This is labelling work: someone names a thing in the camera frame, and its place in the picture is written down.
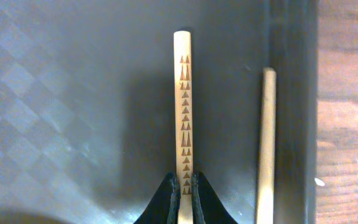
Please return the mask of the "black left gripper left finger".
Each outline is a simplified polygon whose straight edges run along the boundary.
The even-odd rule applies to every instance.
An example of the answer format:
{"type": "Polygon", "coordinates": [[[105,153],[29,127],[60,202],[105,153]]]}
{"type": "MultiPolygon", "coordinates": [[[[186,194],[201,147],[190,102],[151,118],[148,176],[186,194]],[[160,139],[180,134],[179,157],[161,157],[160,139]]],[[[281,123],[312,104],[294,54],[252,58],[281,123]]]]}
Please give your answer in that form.
{"type": "Polygon", "coordinates": [[[179,206],[180,184],[174,173],[168,173],[134,224],[177,224],[179,206]]]}

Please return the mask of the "patterned wooden chopstick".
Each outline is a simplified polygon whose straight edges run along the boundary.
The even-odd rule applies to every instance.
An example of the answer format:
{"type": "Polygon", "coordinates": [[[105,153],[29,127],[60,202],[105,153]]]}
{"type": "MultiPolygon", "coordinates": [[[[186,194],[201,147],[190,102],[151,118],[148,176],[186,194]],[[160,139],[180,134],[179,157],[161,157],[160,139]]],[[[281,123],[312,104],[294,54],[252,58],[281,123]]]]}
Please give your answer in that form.
{"type": "Polygon", "coordinates": [[[180,30],[173,34],[173,51],[176,173],[180,184],[180,206],[177,223],[192,224],[193,115],[190,32],[180,30]]]}

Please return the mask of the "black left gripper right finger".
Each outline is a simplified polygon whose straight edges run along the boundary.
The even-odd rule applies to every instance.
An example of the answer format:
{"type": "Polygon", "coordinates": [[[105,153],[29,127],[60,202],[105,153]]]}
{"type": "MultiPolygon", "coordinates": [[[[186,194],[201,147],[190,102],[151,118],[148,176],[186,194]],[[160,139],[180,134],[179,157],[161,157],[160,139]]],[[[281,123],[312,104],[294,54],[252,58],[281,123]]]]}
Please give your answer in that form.
{"type": "Polygon", "coordinates": [[[202,172],[194,173],[191,181],[194,224],[237,224],[202,172]]]}

